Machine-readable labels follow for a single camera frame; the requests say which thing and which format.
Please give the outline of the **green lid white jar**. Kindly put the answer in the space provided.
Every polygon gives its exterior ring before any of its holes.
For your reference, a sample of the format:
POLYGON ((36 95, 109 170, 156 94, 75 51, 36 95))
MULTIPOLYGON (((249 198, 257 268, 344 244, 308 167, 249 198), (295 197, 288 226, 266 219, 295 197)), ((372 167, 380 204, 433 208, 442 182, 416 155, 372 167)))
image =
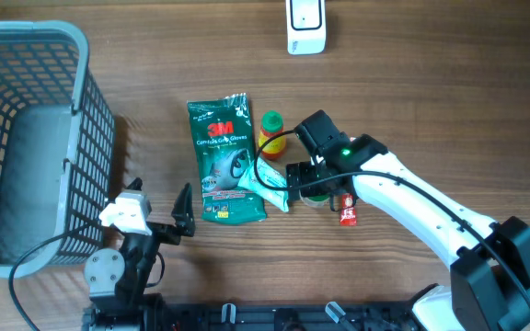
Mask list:
POLYGON ((323 208, 325 207, 330 200, 329 195, 319 195, 313 197, 302 197, 301 201, 309 207, 312 208, 323 208))

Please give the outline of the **white teal wet wipes pack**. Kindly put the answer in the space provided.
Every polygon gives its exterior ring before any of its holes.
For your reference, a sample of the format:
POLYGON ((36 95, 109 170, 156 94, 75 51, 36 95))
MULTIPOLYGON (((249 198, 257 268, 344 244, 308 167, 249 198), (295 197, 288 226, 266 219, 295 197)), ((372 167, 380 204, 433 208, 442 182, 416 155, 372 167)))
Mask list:
POLYGON ((256 193, 281 211, 288 212, 288 192, 280 190, 287 187, 285 177, 261 158, 256 164, 250 164, 239 179, 238 185, 256 193))

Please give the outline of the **red coffee stick sachet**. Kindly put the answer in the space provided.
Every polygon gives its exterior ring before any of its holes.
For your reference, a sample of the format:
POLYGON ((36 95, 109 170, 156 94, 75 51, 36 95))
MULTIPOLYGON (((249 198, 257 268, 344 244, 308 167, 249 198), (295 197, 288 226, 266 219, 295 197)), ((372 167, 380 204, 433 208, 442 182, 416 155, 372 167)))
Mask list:
POLYGON ((355 210, 355 199, 352 194, 341 195, 340 226, 356 226, 357 213, 355 210))

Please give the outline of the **red sauce bottle green cap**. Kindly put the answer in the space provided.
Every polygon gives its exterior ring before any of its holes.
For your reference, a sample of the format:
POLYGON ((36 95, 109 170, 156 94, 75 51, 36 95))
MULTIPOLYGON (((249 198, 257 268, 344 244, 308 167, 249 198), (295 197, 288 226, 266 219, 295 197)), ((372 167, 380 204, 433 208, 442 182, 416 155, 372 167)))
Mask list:
POLYGON ((284 154, 287 146, 286 137, 283 135, 283 118, 280 113, 270 110, 265 113, 261 120, 258 146, 264 145, 261 151, 263 158, 277 160, 284 154))

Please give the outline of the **green 3M gloves packet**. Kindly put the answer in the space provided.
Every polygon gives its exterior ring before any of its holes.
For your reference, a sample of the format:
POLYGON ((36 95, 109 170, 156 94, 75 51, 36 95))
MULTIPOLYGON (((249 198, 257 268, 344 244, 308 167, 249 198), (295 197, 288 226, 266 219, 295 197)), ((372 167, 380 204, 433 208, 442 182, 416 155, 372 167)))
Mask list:
POLYGON ((238 225, 267 218, 263 199, 239 186, 254 160, 248 96, 234 94, 187 103, 205 221, 238 225))

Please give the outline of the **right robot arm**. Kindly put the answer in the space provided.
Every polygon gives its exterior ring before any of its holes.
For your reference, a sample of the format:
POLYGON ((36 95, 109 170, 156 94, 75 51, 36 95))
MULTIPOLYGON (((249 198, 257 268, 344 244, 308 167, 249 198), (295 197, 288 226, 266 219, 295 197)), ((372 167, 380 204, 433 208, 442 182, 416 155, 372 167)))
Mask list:
POLYGON ((530 324, 530 226, 499 223, 450 199, 367 134, 355 139, 319 110, 294 134, 310 160, 286 167, 292 200, 349 192, 417 236, 445 264, 447 286, 412 303, 426 330, 521 330, 530 324))

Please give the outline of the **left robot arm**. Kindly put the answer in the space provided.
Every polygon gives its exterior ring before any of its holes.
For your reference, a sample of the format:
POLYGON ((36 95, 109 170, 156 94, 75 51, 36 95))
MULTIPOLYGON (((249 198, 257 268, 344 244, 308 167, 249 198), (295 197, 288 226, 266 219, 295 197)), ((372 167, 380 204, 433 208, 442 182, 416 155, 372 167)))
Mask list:
POLYGON ((148 280, 159 247, 179 245, 183 236, 195 234, 190 184, 183 187, 175 201, 173 224, 147 220, 152 208, 142 184, 136 178, 99 215, 102 226, 115 227, 123 236, 119 249, 100 249, 86 261, 89 299, 102 311, 127 310, 138 305, 150 287, 148 280))

